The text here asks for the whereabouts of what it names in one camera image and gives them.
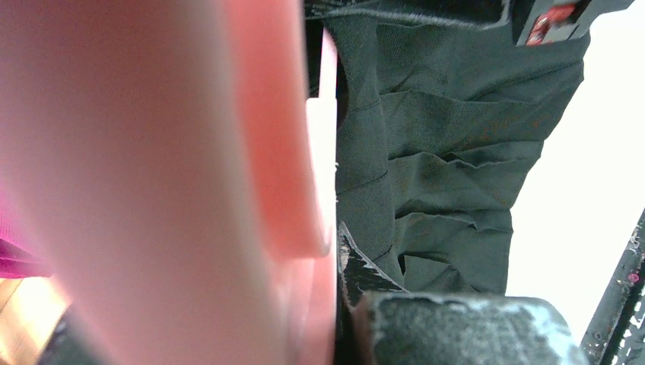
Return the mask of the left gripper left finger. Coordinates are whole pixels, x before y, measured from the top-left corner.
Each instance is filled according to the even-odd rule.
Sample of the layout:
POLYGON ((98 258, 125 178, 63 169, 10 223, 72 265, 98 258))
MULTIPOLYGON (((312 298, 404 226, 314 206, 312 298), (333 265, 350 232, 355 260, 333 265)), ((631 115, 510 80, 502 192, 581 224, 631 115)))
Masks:
POLYGON ((75 308, 69 307, 55 324, 36 364, 107 365, 113 362, 91 346, 75 308))

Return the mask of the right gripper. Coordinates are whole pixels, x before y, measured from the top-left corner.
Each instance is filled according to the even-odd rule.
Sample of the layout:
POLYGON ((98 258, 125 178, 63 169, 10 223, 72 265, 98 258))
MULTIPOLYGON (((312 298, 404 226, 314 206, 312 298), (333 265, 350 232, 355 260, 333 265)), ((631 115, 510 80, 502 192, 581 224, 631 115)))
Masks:
POLYGON ((511 2, 513 42, 539 46, 579 39, 601 15, 623 11, 633 0, 534 0, 511 2))

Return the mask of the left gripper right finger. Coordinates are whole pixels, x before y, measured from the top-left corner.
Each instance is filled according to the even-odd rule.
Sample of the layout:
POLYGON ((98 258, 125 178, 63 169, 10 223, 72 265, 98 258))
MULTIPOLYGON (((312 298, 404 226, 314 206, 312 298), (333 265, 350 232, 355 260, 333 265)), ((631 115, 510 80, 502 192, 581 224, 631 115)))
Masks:
POLYGON ((338 226, 339 364, 584 364, 562 315, 531 297, 412 293, 338 226))

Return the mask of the black pleated skirt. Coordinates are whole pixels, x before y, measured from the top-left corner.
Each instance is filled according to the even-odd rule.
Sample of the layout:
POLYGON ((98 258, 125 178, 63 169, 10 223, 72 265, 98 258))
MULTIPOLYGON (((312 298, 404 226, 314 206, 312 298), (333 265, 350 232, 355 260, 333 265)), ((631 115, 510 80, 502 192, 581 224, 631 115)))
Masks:
POLYGON ((340 58, 338 219, 412 292, 505 294, 511 208, 583 81, 590 29, 517 46, 511 2, 303 4, 340 58))

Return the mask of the pink plastic hanger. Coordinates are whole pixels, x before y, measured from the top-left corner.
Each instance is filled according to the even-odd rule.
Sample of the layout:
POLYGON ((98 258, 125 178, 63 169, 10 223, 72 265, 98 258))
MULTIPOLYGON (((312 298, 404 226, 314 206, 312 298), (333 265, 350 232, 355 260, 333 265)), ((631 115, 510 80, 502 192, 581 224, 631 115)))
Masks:
POLYGON ((299 1, 3 1, 1 184, 117 364, 331 364, 335 52, 299 1))

